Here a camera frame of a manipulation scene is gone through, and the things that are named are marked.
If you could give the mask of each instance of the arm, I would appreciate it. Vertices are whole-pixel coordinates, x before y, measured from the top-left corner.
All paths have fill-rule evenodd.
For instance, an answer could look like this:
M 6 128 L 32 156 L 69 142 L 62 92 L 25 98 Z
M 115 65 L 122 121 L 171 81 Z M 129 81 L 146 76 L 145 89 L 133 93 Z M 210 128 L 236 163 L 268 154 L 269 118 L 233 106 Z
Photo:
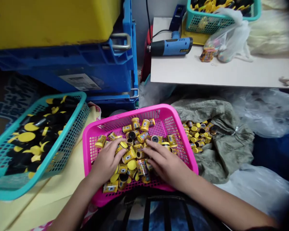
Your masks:
M 109 142 L 99 152 L 90 174 L 80 182 L 72 197 L 49 227 L 48 231 L 77 230 L 87 211 L 90 200 L 97 190 L 111 178 L 120 159 L 126 152 L 123 149 L 115 155 L 117 146 L 121 141 L 124 141 L 124 139 L 121 138 Z
M 149 162 L 159 176 L 177 190 L 187 194 L 230 228 L 247 230 L 253 227 L 276 227 L 272 218 L 197 176 L 179 157 L 163 146 L 152 141 L 147 141 L 147 144 L 155 149 L 155 151 L 145 149 L 144 152 L 152 158 Z

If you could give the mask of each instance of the white table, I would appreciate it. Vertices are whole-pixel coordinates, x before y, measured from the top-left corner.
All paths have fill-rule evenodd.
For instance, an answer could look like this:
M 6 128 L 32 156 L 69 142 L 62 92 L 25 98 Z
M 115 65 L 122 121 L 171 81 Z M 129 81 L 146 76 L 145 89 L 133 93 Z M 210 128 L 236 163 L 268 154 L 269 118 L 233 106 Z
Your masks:
M 153 35 L 168 29 L 171 18 L 154 18 Z M 153 41 L 170 39 L 170 32 L 162 32 Z M 289 79 L 289 56 L 253 56 L 249 63 L 233 59 L 221 63 L 215 57 L 210 63 L 203 63 L 199 57 L 202 46 L 193 45 L 185 56 L 152 57 L 151 82 L 200 84 L 214 86 L 243 87 L 285 87 L 278 78 Z

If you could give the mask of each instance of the pink plastic basket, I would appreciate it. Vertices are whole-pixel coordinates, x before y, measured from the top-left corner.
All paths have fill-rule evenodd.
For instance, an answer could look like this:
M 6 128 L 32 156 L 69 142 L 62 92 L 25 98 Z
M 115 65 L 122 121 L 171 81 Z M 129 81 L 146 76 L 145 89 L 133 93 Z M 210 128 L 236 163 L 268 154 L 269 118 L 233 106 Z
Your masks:
M 114 131 L 116 135 L 123 135 L 123 137 L 125 137 L 125 134 L 122 132 L 122 127 L 131 124 L 132 118 L 135 117 L 138 117 L 140 121 L 143 119 L 155 119 L 155 126 L 149 128 L 150 135 L 166 137 L 168 134 L 175 134 L 178 143 L 177 150 L 179 152 L 179 157 L 191 170 L 198 174 L 198 166 L 177 111 L 170 105 L 159 104 L 111 116 L 89 124 L 83 132 L 83 161 L 85 176 L 87 176 L 91 171 L 91 163 L 96 159 L 99 152 L 99 149 L 94 146 L 98 136 L 107 136 L 108 133 Z M 139 181 L 133 180 L 130 184 L 127 184 L 124 191 L 131 190 L 139 185 L 159 188 L 166 191 L 174 191 L 171 186 L 160 180 L 158 177 L 152 177 L 151 183 L 149 184 L 143 184 L 141 179 Z M 124 191 L 102 193 L 102 189 L 100 188 L 94 195 L 92 202 L 96 206 L 102 207 Z

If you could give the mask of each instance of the hand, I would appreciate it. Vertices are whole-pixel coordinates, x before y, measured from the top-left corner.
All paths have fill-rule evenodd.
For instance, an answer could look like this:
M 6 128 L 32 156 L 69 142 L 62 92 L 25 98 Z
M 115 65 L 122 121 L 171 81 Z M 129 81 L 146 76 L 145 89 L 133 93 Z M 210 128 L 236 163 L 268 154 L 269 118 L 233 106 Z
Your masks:
M 167 148 L 149 140 L 146 140 L 146 143 L 155 149 L 144 148 L 144 152 L 152 158 L 148 162 L 153 165 L 158 175 L 166 183 L 185 193 L 196 174 Z
M 122 156 L 127 151 L 126 149 L 122 149 L 115 154 L 121 141 L 125 141 L 125 139 L 119 138 L 107 143 L 95 159 L 92 170 L 87 177 L 97 184 L 98 187 L 112 177 Z

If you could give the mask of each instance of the gray cloth sack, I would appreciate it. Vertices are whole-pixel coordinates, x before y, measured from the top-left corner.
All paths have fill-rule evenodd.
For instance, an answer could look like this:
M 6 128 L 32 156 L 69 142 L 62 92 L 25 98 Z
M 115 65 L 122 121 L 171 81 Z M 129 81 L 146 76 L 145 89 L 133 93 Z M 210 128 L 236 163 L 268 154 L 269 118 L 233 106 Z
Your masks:
M 199 175 L 213 184 L 224 184 L 243 163 L 253 160 L 254 133 L 240 123 L 230 103 L 216 99 L 181 99 L 171 104 L 181 121 L 202 122 L 212 119 L 219 127 L 202 153 L 194 154 Z

